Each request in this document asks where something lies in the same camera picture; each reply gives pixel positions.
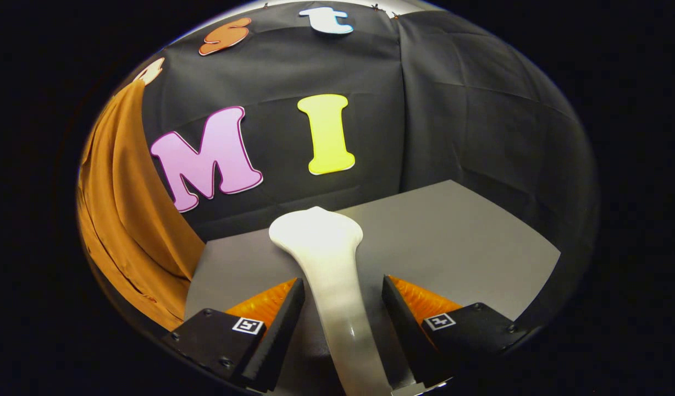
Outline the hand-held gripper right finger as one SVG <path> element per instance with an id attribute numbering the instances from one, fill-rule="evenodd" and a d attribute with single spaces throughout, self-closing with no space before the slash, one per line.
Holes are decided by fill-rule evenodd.
<path id="1" fill-rule="evenodd" d="M 411 373 L 428 387 L 493 366 L 528 336 L 482 302 L 461 306 L 395 276 L 384 276 L 381 298 Z"/>

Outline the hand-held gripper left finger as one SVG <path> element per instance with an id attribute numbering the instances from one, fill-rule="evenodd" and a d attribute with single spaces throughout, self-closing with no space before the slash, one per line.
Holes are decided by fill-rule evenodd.
<path id="1" fill-rule="evenodd" d="M 233 386 L 273 391 L 304 302 L 304 281 L 293 278 L 229 310 L 202 309 L 162 343 Z"/>

